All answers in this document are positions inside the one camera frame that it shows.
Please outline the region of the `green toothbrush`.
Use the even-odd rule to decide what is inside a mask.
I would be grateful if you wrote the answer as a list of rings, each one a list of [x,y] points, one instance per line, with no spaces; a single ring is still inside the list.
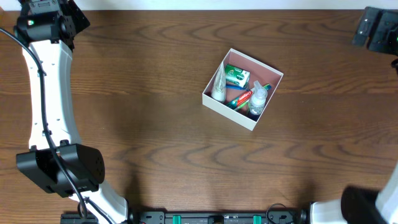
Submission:
[[[268,84],[264,85],[263,88],[264,88],[265,90],[270,90],[272,87],[271,87],[271,85],[268,83]],[[238,105],[234,110],[235,110],[235,111],[240,110],[240,109],[243,108],[247,103],[249,103],[249,100],[250,100],[250,98],[247,98],[246,101],[244,101],[243,103],[241,103],[240,105]]]

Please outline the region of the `clear foam pump bottle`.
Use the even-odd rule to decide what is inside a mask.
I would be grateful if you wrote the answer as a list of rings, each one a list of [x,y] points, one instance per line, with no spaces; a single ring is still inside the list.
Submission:
[[[254,82],[254,90],[249,100],[248,117],[257,121],[262,114],[267,101],[267,88],[263,87],[259,81]]]

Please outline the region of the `green Dettol soap box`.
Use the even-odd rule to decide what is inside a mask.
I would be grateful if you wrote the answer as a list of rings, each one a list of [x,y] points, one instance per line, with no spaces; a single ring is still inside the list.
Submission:
[[[234,65],[227,64],[224,68],[226,81],[240,87],[246,87],[249,82],[251,73]]]

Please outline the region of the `red white toothpaste tube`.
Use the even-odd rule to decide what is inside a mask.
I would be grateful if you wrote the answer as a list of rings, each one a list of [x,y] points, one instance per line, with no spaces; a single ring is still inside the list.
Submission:
[[[226,104],[227,107],[231,109],[235,109],[242,105],[244,102],[250,99],[251,95],[253,94],[252,90],[245,91],[242,95],[238,96],[237,98],[233,99],[229,103]]]

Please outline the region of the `cream leaf-print lotion tube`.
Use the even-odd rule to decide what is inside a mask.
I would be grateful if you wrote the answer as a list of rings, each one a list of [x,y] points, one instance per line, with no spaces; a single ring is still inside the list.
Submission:
[[[211,97],[220,103],[224,103],[226,99],[226,75],[223,62],[221,62],[218,68],[211,91]]]

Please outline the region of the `blue disposable razor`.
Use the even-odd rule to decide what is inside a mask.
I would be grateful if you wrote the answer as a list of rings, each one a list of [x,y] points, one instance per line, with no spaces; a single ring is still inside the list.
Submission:
[[[241,87],[238,85],[232,85],[232,84],[226,84],[226,88],[228,89],[234,89],[234,90],[244,90],[244,91],[249,91],[249,88]]]

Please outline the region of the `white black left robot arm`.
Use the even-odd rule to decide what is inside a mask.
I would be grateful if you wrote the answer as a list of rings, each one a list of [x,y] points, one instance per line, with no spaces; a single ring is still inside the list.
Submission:
[[[21,2],[14,33],[29,71],[32,129],[16,163],[44,192],[77,202],[65,223],[127,223],[127,200],[107,183],[100,151],[82,145],[73,114],[73,41],[89,25],[74,1]]]

